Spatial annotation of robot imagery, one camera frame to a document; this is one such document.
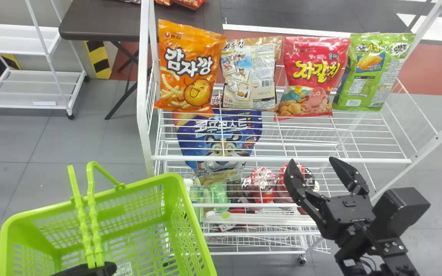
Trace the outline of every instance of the plastic basket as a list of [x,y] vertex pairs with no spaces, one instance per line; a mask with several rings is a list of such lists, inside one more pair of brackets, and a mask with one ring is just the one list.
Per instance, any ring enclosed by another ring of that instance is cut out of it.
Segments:
[[[95,194],[94,170],[114,189]],[[86,197],[19,213],[3,224],[0,276],[48,276],[104,260],[117,264],[116,276],[216,275],[181,176],[166,173],[125,185],[96,162],[86,171]],[[68,172],[77,192],[72,166]]]

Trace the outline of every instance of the dark table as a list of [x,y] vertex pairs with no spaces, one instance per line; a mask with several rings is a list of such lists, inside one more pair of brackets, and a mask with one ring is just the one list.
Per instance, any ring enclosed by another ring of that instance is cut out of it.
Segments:
[[[139,41],[141,6],[117,0],[74,0],[59,26],[59,33],[67,40],[110,41],[128,56],[128,63],[138,64],[137,55],[131,54],[119,42]],[[207,0],[196,11],[181,5],[170,7],[155,4],[156,23],[166,19],[205,30],[223,33],[219,0]],[[137,83],[126,91],[105,120],[110,119],[120,105],[137,89]]]

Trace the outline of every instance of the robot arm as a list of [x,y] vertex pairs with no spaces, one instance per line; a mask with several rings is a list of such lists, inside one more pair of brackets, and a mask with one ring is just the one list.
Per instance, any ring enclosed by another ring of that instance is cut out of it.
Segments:
[[[346,276],[419,276],[407,257],[400,235],[430,207],[430,203],[413,187],[390,189],[375,206],[368,196],[366,181],[356,168],[330,157],[330,164],[348,195],[326,197],[304,182],[291,159],[284,173],[284,184],[294,202],[314,219],[323,238],[339,246],[335,260]],[[362,256],[379,255],[381,271],[370,274],[364,269]],[[354,264],[346,265],[352,260]]]

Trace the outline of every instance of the green snack bag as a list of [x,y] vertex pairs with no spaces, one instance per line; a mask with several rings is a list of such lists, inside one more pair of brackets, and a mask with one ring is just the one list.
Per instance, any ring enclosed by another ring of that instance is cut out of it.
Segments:
[[413,33],[353,33],[336,110],[380,111],[405,62]]

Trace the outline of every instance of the white shelving unit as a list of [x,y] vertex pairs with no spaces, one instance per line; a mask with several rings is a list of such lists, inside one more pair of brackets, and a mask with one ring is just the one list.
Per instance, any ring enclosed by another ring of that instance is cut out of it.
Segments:
[[[0,108],[66,110],[68,118],[73,119],[76,96],[83,81],[89,78],[71,42],[81,72],[56,72],[52,58],[61,40],[59,30],[38,26],[30,1],[25,3],[34,26],[0,24],[0,54],[45,56],[50,71],[14,70],[0,56],[7,67],[0,77]],[[61,20],[55,3],[52,4]]]
[[[420,26],[411,51],[421,41],[435,18],[442,14],[442,0],[438,0],[431,13]],[[421,107],[400,80],[388,96],[381,112],[343,112],[334,110],[333,117],[298,117],[274,121],[273,112],[263,112],[262,135],[251,156],[183,156],[175,133],[172,112],[158,110],[153,103],[159,96],[160,72],[156,38],[156,19],[153,0],[142,2],[139,42],[139,71],[137,95],[137,125],[146,169],[149,176],[175,172],[184,178],[195,175],[185,164],[191,161],[246,162],[242,176],[253,168],[265,166],[276,173],[291,158],[309,168],[325,196],[348,194],[344,185],[328,163],[329,156],[351,163],[365,175],[370,186],[372,201],[442,143],[442,129],[437,130],[424,115]],[[151,40],[153,69],[149,80],[148,39]],[[284,68],[276,68],[276,84],[285,78]],[[215,91],[222,89],[216,85]],[[277,92],[284,87],[277,87]],[[403,166],[393,180],[386,183],[373,179],[371,168],[395,164]],[[262,197],[259,191],[254,197]],[[217,214],[205,218],[202,229],[213,255],[247,255],[294,253],[300,261],[308,250],[329,253],[326,241],[308,215],[300,215],[293,203],[195,203],[195,207],[244,207],[251,214],[230,214],[222,218]],[[234,224],[233,230],[221,232],[220,223]]]

